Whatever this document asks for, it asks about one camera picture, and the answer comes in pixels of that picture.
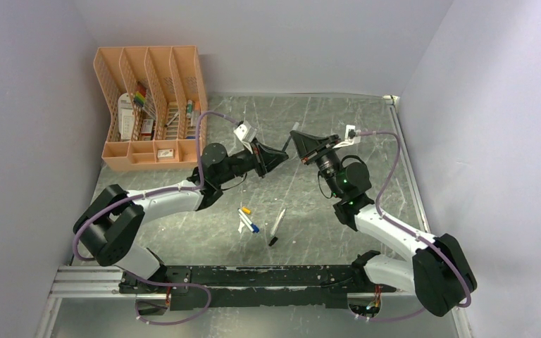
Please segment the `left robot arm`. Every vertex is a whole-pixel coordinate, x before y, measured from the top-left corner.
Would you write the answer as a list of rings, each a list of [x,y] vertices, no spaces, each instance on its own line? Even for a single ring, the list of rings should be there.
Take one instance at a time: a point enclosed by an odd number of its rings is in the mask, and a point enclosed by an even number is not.
[[[167,267],[135,243],[139,228],[175,213],[204,210],[223,195],[223,184],[251,171],[264,177],[288,158],[285,151],[258,141],[233,155],[220,143],[209,144],[201,155],[202,166],[177,184],[142,192],[117,184],[105,188],[76,221],[74,243],[82,244],[100,266],[121,268],[138,276],[148,292],[159,292],[168,280]]]

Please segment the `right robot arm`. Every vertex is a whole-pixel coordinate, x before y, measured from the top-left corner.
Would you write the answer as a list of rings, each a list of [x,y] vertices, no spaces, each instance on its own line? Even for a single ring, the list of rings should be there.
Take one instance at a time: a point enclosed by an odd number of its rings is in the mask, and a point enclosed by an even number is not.
[[[458,240],[450,234],[435,236],[416,229],[384,212],[380,199],[367,195],[372,187],[370,170],[357,155],[340,157],[337,150],[358,141],[363,132],[350,127],[346,140],[338,135],[318,137],[293,130],[290,137],[305,165],[314,164],[325,180],[337,219],[351,229],[367,234],[395,251],[390,258],[377,251],[358,257],[353,266],[353,285],[362,292],[388,286],[412,293],[422,308],[442,317],[455,307],[471,305],[477,288],[475,276]]]

